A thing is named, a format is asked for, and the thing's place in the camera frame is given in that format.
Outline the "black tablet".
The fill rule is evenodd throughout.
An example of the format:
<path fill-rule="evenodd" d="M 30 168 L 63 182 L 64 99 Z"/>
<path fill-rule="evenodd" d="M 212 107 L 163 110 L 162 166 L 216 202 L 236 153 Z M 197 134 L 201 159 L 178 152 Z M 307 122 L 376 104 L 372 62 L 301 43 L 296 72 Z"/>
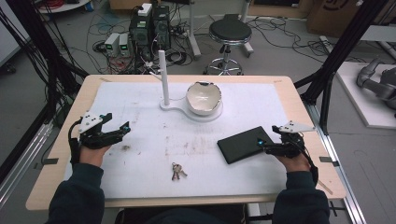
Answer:
<path fill-rule="evenodd" d="M 262 126 L 220 139 L 217 145 L 228 164 L 263 152 L 262 146 L 273 144 Z"/>

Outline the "bunch of metal keys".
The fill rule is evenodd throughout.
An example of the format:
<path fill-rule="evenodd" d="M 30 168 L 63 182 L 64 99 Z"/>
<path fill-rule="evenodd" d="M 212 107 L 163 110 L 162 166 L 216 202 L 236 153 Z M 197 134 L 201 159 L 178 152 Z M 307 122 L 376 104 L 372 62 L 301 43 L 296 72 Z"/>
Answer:
<path fill-rule="evenodd" d="M 182 175 L 188 176 L 184 172 L 183 167 L 178 163 L 175 163 L 175 162 L 172 163 L 172 170 L 173 170 L 172 180 L 179 180 Z"/>

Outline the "black round stool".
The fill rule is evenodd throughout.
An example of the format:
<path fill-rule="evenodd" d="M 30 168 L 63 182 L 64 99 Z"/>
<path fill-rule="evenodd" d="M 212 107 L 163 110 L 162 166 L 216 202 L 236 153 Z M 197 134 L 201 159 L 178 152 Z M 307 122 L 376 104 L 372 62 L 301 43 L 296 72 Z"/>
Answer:
<path fill-rule="evenodd" d="M 237 14 L 226 14 L 222 19 L 212 22 L 209 26 L 209 36 L 221 44 L 219 52 L 223 56 L 209 63 L 203 74 L 209 75 L 216 71 L 219 76 L 231 76 L 232 73 L 242 76 L 242 66 L 230 58 L 231 46 L 245 45 L 250 40 L 251 35 L 251 28 L 240 21 Z"/>

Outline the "person's right hand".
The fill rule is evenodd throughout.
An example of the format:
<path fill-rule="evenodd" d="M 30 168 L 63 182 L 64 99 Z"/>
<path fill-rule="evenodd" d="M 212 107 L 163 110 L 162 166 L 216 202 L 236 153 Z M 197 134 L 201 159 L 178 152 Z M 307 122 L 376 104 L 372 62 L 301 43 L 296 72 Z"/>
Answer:
<path fill-rule="evenodd" d="M 284 165 L 288 173 L 310 171 L 311 165 L 303 154 L 300 154 L 294 158 L 280 156 L 276 156 L 276 158 Z"/>

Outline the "black frame post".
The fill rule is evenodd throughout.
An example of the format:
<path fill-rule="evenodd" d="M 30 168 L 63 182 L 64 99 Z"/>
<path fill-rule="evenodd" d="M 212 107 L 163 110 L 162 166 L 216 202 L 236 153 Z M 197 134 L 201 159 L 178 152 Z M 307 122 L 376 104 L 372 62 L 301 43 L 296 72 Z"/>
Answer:
<path fill-rule="evenodd" d="M 77 82 L 77 76 L 84 79 L 88 73 L 61 55 L 43 24 L 33 0 L 6 0 L 6 3 L 35 46 L 33 49 L 0 10 L 0 22 L 26 53 L 36 73 L 45 83 L 47 101 L 45 115 L 46 121 L 49 121 L 56 115 L 57 105 L 66 101 L 66 96 L 72 97 L 78 93 L 81 85 Z"/>
<path fill-rule="evenodd" d="M 328 116 L 332 94 L 332 81 L 336 72 L 354 49 L 369 26 L 381 12 L 389 0 L 363 0 L 360 9 L 352 18 L 343 32 L 326 61 L 314 74 L 298 80 L 294 83 L 296 89 L 309 84 L 307 90 L 301 94 L 302 100 L 308 105 L 315 105 L 322 95 L 321 109 L 319 114 L 319 127 L 328 135 Z"/>

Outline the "white floor board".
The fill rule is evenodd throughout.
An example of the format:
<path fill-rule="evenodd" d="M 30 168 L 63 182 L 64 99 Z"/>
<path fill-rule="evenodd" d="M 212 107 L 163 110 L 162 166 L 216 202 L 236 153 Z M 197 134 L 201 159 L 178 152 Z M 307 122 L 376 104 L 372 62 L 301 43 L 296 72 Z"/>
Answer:
<path fill-rule="evenodd" d="M 364 66 L 366 63 L 344 62 L 337 77 L 366 127 L 396 130 L 396 110 L 386 106 L 372 91 L 356 84 L 358 73 Z"/>

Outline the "white table mat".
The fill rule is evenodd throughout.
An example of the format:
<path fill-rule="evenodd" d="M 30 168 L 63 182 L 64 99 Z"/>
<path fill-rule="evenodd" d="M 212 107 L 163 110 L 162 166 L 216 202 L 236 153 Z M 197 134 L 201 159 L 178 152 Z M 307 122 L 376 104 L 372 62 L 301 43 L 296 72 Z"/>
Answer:
<path fill-rule="evenodd" d="M 163 111 L 160 83 L 104 82 L 90 108 L 95 115 L 111 113 L 103 127 L 110 132 L 126 121 L 131 131 L 105 155 L 102 188 L 106 198 L 181 198 L 268 195 L 285 185 L 283 166 L 259 153 L 228 164 L 217 142 L 262 126 L 277 141 L 272 126 L 287 123 L 272 84 L 222 83 L 219 118 L 197 122 L 179 111 Z M 172 180 L 172 163 L 188 176 Z"/>

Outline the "white stand with pole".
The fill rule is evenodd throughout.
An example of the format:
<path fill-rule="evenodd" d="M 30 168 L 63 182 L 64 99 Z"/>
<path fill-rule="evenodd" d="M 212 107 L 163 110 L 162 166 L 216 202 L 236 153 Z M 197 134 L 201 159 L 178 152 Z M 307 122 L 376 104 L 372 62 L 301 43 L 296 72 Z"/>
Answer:
<path fill-rule="evenodd" d="M 165 59 L 165 51 L 159 50 L 159 65 L 160 69 L 159 75 L 156 75 L 153 72 L 150 72 L 151 75 L 159 79 L 162 83 L 163 88 L 163 100 L 160 102 L 160 108 L 163 111 L 179 111 L 183 113 L 187 118 L 197 121 L 197 122 L 210 122 L 220 117 L 223 109 L 223 102 L 222 102 L 222 93 L 221 93 L 221 103 L 219 108 L 215 111 L 214 114 L 209 116 L 198 116 L 192 113 L 186 101 L 186 93 L 180 99 L 171 99 L 169 93 L 169 84 L 168 84 L 168 74 L 167 74 L 167 66 L 166 66 L 166 59 Z"/>

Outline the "white box on computer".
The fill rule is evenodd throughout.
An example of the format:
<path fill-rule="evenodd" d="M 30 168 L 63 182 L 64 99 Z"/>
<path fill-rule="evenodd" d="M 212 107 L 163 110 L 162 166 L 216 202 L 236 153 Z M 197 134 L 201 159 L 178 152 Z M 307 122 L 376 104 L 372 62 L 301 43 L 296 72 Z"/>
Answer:
<path fill-rule="evenodd" d="M 147 17 L 152 10 L 152 4 L 144 3 L 137 11 L 138 16 Z"/>

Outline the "person's lap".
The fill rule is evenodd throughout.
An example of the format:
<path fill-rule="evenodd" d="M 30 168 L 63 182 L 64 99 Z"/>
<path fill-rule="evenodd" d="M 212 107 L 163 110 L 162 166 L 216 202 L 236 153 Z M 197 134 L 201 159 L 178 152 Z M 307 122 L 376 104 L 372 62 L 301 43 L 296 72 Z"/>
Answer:
<path fill-rule="evenodd" d="M 125 208 L 115 224 L 247 224 L 244 204 Z"/>

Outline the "brown cardboard box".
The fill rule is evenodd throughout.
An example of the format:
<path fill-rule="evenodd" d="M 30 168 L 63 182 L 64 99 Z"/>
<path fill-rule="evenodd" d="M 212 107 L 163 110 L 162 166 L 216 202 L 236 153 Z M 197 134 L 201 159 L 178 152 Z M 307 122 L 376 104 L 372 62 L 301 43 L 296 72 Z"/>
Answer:
<path fill-rule="evenodd" d="M 358 25 L 372 17 L 371 24 L 378 24 L 382 19 L 389 23 L 396 18 L 396 0 L 387 0 L 386 4 L 374 16 L 373 9 L 364 9 L 366 0 L 313 0 L 313 7 L 306 19 L 308 33 L 340 37 L 348 25 L 358 15 Z"/>

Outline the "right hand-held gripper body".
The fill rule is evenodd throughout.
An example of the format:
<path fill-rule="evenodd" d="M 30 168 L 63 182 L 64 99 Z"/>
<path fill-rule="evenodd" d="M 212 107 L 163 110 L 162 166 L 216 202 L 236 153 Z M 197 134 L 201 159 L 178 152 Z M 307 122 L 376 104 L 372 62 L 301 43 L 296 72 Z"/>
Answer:
<path fill-rule="evenodd" d="M 274 143 L 274 156 L 294 158 L 305 151 L 302 133 L 313 132 L 316 128 L 290 120 L 287 124 L 276 126 L 282 132 L 280 143 Z"/>

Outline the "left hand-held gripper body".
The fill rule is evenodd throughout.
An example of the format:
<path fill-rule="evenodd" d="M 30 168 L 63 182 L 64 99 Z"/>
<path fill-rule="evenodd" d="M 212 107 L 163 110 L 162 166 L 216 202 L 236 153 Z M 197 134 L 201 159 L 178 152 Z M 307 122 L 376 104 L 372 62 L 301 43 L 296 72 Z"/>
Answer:
<path fill-rule="evenodd" d="M 116 142 L 114 133 L 103 133 L 101 115 L 87 111 L 82 117 L 78 128 L 79 142 L 88 148 L 99 149 Z"/>

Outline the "black computer tower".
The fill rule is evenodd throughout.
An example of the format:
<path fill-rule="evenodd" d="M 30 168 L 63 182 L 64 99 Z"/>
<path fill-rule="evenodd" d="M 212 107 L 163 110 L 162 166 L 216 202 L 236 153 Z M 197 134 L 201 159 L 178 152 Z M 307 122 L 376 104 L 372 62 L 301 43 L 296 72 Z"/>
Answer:
<path fill-rule="evenodd" d="M 151 14 L 139 16 L 135 11 L 129 26 L 129 31 L 134 45 L 134 53 L 137 58 L 142 57 L 145 61 L 152 60 L 150 44 L 152 41 Z"/>
<path fill-rule="evenodd" d="M 156 6 L 154 8 L 153 24 L 158 48 L 169 49 L 171 47 L 169 6 Z"/>

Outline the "grey power supply unit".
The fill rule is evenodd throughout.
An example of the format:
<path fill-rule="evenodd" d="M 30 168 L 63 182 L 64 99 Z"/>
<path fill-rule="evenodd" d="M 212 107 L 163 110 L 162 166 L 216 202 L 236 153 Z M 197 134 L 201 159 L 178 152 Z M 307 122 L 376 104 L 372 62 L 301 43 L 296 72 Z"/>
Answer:
<path fill-rule="evenodd" d="M 120 53 L 120 35 L 111 34 L 105 41 L 106 53 L 110 57 L 117 57 Z"/>
<path fill-rule="evenodd" d="M 131 56 L 129 36 L 126 33 L 120 34 L 119 46 L 120 46 L 120 55 L 122 57 Z"/>

